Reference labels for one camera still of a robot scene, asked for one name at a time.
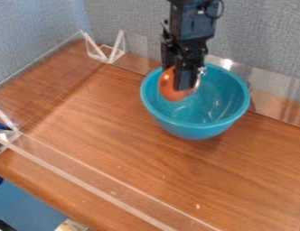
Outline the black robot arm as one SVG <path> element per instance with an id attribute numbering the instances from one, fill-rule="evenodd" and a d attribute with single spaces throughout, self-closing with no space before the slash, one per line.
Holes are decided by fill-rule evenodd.
<path id="1" fill-rule="evenodd" d="M 162 23 L 162 69 L 171 69 L 171 87 L 191 90 L 206 74 L 206 42 L 215 35 L 217 19 L 222 16 L 222 0 L 167 0 L 169 19 Z"/>

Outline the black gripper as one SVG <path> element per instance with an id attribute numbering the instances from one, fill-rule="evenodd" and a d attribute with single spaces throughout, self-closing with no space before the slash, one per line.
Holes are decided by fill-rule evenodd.
<path id="1" fill-rule="evenodd" d="M 191 90 L 205 68 L 209 20 L 166 19 L 162 29 L 162 69 L 166 70 L 175 64 L 174 89 Z"/>

